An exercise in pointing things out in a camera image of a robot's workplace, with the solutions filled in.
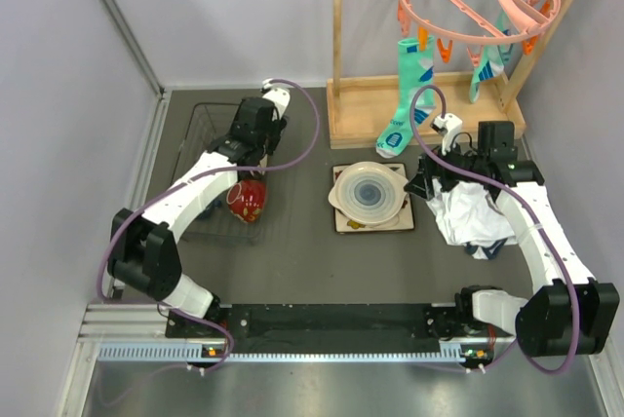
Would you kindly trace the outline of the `cream round plate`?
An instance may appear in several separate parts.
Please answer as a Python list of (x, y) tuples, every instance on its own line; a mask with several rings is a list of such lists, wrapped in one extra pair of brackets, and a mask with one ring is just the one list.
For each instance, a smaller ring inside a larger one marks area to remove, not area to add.
[(329, 203), (354, 222), (378, 226), (397, 216), (407, 196), (408, 179), (376, 162), (348, 166), (335, 180)]

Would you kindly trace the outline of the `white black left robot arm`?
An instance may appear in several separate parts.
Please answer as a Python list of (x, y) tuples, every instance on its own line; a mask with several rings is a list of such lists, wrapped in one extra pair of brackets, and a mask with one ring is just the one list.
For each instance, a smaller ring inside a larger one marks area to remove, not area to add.
[(161, 199), (137, 217), (113, 220), (107, 273), (150, 299), (178, 309), (200, 335), (220, 327), (220, 300), (182, 273), (177, 243), (195, 219), (243, 176), (260, 176), (287, 125), (290, 93), (267, 84), (239, 104), (228, 132), (213, 140)]

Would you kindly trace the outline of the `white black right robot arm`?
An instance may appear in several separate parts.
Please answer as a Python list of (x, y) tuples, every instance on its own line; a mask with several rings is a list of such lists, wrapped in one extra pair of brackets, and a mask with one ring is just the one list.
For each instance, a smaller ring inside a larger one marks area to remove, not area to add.
[(442, 144), (424, 152), (407, 192), (424, 199), (446, 242), (491, 259), (517, 246), (532, 282), (530, 298), (500, 287), (469, 286), (456, 296), (455, 323), (475, 335), (489, 324), (514, 336), (532, 358), (600, 353), (613, 324), (619, 293), (601, 283), (578, 258), (553, 213), (544, 178), (521, 160), (509, 121), (479, 124), (475, 149), (457, 143), (461, 120), (433, 120)]

